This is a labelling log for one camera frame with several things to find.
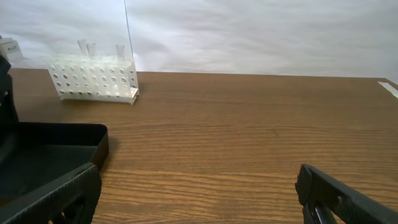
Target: clear tube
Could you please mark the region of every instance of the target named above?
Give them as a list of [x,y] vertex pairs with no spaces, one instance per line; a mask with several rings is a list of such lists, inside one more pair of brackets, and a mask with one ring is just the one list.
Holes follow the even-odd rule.
[[124,45],[117,45],[116,52],[118,53],[118,60],[120,62],[123,62],[125,60],[124,59]]
[[97,51],[95,49],[94,43],[87,44],[88,56],[90,59],[94,59],[97,56]]
[[86,39],[77,40],[77,42],[79,44],[80,51],[83,53],[83,55],[87,55]]

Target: brown wooden tabletop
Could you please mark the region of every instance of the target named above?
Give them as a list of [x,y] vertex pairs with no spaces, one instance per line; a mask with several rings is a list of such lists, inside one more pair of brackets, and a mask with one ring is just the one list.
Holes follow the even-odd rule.
[[10,73],[21,121],[109,128],[93,223],[302,223],[303,163],[398,211],[383,78],[142,72],[127,105],[60,101],[46,70]]

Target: black plastic bin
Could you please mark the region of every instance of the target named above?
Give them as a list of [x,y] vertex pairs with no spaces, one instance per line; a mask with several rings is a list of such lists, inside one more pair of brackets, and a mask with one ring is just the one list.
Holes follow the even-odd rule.
[[19,122],[9,64],[0,57],[0,206],[88,162],[108,155],[102,124]]

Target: white tape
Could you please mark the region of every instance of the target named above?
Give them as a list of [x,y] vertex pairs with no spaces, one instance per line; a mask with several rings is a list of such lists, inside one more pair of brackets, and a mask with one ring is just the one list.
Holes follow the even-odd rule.
[[382,83],[378,82],[380,85],[382,85],[386,90],[390,91],[391,94],[393,94],[396,98],[398,98],[398,90],[396,90],[392,85],[388,83]]

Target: wood grain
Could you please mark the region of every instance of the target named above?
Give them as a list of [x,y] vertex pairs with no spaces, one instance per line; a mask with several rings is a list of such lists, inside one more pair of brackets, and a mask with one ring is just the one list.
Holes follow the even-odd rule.
[[11,73],[21,121],[109,128],[93,223],[302,223],[303,163],[398,211],[385,79],[139,73],[131,106],[60,101],[47,71]]

